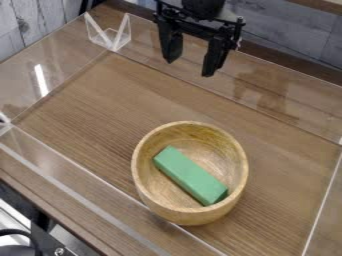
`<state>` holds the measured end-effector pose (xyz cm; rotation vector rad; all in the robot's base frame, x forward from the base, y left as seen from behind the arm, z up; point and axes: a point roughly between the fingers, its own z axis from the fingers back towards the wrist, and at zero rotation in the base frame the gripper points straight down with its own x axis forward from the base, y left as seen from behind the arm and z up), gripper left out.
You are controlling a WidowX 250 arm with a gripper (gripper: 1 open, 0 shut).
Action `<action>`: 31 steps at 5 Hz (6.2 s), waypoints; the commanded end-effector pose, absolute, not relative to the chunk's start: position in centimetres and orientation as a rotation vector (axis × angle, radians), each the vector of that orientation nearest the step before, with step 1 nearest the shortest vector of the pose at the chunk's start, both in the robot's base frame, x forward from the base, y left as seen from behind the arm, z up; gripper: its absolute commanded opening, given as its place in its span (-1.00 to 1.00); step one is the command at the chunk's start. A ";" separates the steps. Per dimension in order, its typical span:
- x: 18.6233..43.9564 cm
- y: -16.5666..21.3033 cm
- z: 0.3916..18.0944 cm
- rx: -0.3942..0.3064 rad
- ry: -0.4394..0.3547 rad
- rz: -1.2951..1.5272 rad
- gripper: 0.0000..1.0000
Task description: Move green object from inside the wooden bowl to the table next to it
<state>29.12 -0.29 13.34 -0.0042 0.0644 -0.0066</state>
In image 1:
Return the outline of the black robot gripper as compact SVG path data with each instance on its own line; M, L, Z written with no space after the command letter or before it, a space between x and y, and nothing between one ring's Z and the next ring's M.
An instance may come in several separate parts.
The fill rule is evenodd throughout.
M184 34L209 40L202 76L212 77L222 68L230 48L241 47L246 20L226 9L226 0L156 0L156 21L164 58L173 63L184 53Z

